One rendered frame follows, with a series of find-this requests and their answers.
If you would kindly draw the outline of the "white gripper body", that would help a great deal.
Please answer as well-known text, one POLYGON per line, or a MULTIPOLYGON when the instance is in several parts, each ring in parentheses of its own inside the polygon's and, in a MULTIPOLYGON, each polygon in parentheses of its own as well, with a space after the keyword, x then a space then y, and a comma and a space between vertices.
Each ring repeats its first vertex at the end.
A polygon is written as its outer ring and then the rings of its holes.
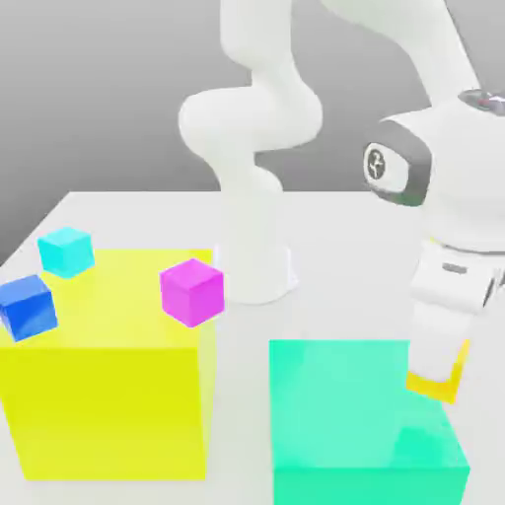
POLYGON ((409 333, 408 370, 437 383, 450 379, 475 315, 417 301, 409 333))

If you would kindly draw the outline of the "small orange cube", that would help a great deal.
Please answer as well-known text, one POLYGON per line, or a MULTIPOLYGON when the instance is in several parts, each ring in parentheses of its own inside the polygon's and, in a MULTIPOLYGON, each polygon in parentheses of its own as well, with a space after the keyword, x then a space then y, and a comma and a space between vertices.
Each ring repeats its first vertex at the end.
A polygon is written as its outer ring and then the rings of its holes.
POLYGON ((405 387, 422 396, 430 397, 448 404, 454 404, 467 363, 469 348, 470 340, 466 339, 460 348, 458 358, 453 365, 452 373, 448 380, 444 382, 435 382, 408 371, 405 387))

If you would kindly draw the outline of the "small magenta cube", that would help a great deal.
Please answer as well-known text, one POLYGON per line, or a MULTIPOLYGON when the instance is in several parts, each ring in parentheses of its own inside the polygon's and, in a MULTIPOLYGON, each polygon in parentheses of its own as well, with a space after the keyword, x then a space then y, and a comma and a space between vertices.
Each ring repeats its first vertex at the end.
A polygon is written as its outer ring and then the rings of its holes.
POLYGON ((225 308, 224 275, 196 258, 159 274, 162 309, 187 327, 196 327, 225 308))

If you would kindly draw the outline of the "small cyan cube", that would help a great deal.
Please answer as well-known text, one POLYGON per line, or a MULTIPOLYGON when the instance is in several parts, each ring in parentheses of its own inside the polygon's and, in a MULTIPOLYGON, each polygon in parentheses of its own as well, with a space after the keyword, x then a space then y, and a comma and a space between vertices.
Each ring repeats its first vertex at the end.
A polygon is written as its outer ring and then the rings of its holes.
POLYGON ((91 235, 65 227, 37 239, 42 269, 70 279, 95 265, 91 235))

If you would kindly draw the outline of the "small blue cube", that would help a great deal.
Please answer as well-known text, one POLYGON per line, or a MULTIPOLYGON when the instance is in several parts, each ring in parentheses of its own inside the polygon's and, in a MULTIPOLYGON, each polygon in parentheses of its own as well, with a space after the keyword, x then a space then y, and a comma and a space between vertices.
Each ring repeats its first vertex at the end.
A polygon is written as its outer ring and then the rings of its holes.
POLYGON ((0 285, 0 320, 15 342, 58 326, 52 293, 38 275, 0 285))

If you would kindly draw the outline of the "large turquoise box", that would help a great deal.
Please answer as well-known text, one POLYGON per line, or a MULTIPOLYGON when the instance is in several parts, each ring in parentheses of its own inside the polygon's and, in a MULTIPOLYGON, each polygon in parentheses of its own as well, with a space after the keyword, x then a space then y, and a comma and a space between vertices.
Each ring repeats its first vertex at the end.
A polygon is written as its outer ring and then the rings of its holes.
POLYGON ((405 340, 269 343, 273 505, 463 505, 469 463, 405 340))

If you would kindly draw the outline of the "large yellow box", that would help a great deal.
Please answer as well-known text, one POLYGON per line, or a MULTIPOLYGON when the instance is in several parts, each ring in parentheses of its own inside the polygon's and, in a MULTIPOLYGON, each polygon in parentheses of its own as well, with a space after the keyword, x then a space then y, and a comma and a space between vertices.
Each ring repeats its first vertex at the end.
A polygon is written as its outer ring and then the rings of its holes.
POLYGON ((209 250, 98 250, 72 278, 44 273, 56 328, 0 325, 0 402, 29 480, 201 480, 216 375, 213 322, 161 306, 160 273, 209 250))

